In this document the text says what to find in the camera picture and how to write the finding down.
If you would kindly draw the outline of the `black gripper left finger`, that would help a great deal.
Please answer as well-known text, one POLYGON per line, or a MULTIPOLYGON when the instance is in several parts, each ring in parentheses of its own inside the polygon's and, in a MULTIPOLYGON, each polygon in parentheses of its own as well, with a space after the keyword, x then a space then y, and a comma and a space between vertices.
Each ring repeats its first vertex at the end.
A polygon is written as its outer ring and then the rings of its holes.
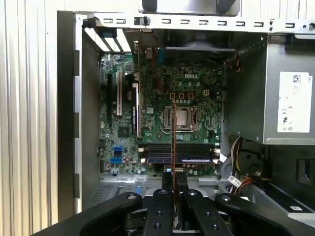
POLYGON ((125 192, 36 233, 38 236, 170 236, 173 176, 162 174, 152 196, 125 192))

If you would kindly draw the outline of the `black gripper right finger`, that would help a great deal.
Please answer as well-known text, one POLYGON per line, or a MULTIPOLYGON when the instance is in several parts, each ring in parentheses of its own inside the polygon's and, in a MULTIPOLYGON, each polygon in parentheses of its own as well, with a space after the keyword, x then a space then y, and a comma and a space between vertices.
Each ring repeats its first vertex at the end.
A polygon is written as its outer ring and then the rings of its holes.
POLYGON ((185 203, 184 216, 203 236, 313 236, 315 229, 238 196, 223 193, 214 201, 188 187, 184 173, 177 174, 177 189, 185 203))

